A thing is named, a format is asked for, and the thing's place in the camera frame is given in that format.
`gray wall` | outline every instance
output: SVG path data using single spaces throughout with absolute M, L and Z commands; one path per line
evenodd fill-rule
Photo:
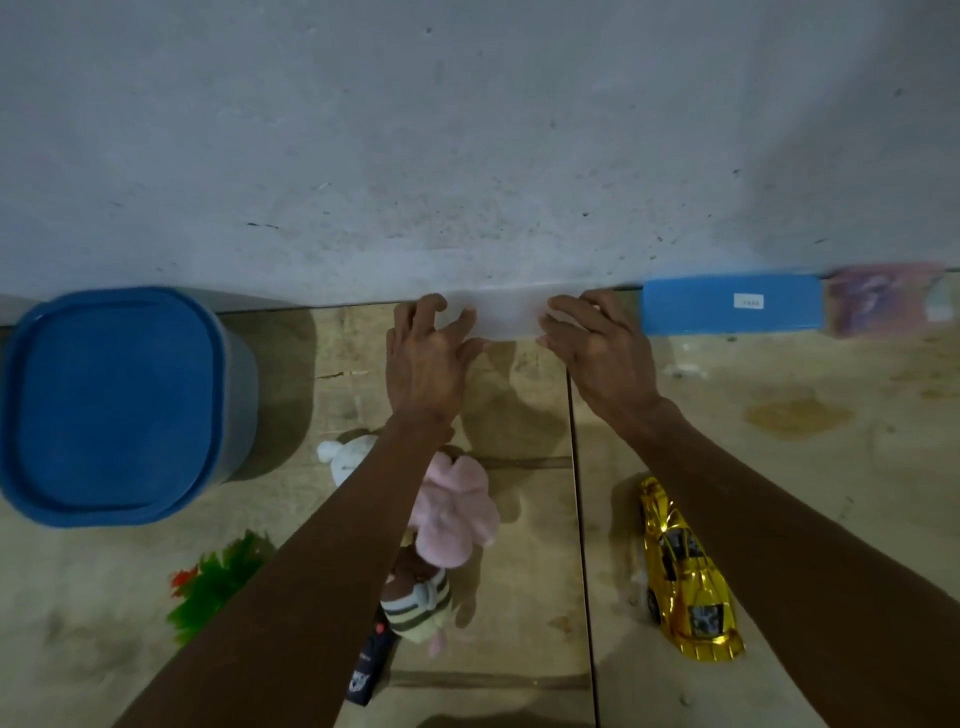
M 0 320 L 960 264 L 950 0 L 0 7 Z

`hand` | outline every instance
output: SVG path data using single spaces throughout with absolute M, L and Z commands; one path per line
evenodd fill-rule
M 437 331 L 434 319 L 445 309 L 439 293 L 394 309 L 394 327 L 387 331 L 387 397 L 395 413 L 427 413 L 449 425 L 464 403 L 467 369 L 487 342 L 465 341 L 477 318 L 472 308 Z
M 612 291 L 587 291 L 579 299 L 556 296 L 547 302 L 583 328 L 544 315 L 546 332 L 537 343 L 566 365 L 580 396 L 624 439 L 645 415 L 666 402 L 657 391 L 650 341 L 636 318 Z

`gold toy car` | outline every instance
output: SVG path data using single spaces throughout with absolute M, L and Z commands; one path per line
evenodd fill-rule
M 727 581 L 652 475 L 640 483 L 647 607 L 667 640 L 701 662 L 743 651 Z

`white plush toy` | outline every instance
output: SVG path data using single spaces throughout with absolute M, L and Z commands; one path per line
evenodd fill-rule
M 361 435 L 348 443 L 338 443 L 336 440 L 325 440 L 317 446 L 317 457 L 320 462 L 330 464 L 330 473 L 333 482 L 339 488 L 357 466 L 373 449 L 376 435 Z

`blue lid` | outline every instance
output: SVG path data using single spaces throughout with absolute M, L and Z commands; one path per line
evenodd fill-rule
M 0 488 L 29 518 L 156 521 L 212 472 L 224 342 L 192 299 L 163 288 L 63 296 L 21 319 L 5 360 Z
M 823 285 L 784 274 L 650 280 L 641 294 L 649 336 L 822 328 Z

